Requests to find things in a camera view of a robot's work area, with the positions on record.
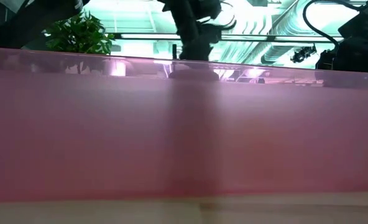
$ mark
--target green leaves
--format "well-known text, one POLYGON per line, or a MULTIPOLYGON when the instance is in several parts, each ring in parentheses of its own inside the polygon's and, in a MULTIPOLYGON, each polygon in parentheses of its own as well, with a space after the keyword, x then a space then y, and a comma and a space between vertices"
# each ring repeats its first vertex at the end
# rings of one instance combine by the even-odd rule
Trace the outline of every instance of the green leaves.
POLYGON ((111 54, 114 36, 104 35, 101 21, 90 14, 81 12, 65 21, 53 23, 46 29, 47 47, 52 51, 86 54, 111 54))

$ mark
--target black cable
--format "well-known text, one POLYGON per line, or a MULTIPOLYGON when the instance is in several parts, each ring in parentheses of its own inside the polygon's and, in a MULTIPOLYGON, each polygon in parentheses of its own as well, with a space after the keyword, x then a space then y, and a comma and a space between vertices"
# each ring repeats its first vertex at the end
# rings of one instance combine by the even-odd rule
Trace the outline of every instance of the black cable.
MULTIPOLYGON (((234 9, 234 6, 228 2, 224 2, 224 1, 220 1, 221 4, 226 4, 228 6, 231 7, 231 9, 234 9)), ((211 19, 208 19, 206 21, 203 21, 201 24, 206 24, 210 21, 211 19)), ((221 30, 230 30, 232 28, 234 28, 236 26, 236 18, 235 18, 235 14, 232 16, 231 21, 229 21, 229 23, 227 23, 226 25, 215 25, 216 27, 219 27, 221 30)))
MULTIPOLYGON (((316 3, 316 2, 319 2, 319 1, 327 1, 327 0, 311 0, 309 3, 306 4, 306 6, 304 7, 303 9, 303 19, 304 19, 304 22, 307 24, 307 26, 313 30, 314 32, 316 32, 317 34, 327 38, 328 40, 330 40, 333 44, 334 44, 334 50, 337 50, 339 48, 339 43, 337 40, 335 40, 333 37, 331 37, 330 35, 320 31, 319 29, 315 28, 313 25, 310 24, 310 22, 308 21, 307 19, 307 9, 310 5, 316 3)), ((345 2, 343 0, 328 0, 330 2, 335 2, 337 4, 341 4, 343 6, 346 6, 347 8, 349 9, 353 9, 355 11, 360 11, 362 9, 362 7, 357 7, 357 6, 353 6, 352 4, 349 4, 348 2, 345 2)))

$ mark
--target wooden surface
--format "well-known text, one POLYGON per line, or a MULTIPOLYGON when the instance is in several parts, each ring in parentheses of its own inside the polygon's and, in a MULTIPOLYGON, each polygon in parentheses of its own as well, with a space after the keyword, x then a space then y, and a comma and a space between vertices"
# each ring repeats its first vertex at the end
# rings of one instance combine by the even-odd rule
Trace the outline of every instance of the wooden surface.
POLYGON ((368 223, 368 192, 154 201, 0 203, 0 224, 368 223))

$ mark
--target pink translucent panel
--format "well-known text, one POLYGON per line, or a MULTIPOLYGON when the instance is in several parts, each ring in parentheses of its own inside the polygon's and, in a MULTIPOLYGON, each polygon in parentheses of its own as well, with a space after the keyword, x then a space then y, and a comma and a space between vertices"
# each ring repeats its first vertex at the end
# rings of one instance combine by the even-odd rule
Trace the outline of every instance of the pink translucent panel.
POLYGON ((368 190, 359 77, 0 50, 0 202, 368 190))

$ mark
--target potted plant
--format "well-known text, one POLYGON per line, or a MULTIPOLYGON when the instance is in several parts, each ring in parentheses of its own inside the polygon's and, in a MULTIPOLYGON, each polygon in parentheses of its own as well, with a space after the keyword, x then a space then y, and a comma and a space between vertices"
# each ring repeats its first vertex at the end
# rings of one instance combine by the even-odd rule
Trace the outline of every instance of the potted plant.
MULTIPOLYGON (((56 52, 84 54, 111 54, 112 34, 105 34, 101 21, 90 12, 81 12, 70 19, 54 22, 46 29, 46 45, 56 52)), ((77 66, 78 73, 89 67, 90 70, 103 70, 103 63, 81 59, 80 62, 66 60, 63 69, 77 66)))

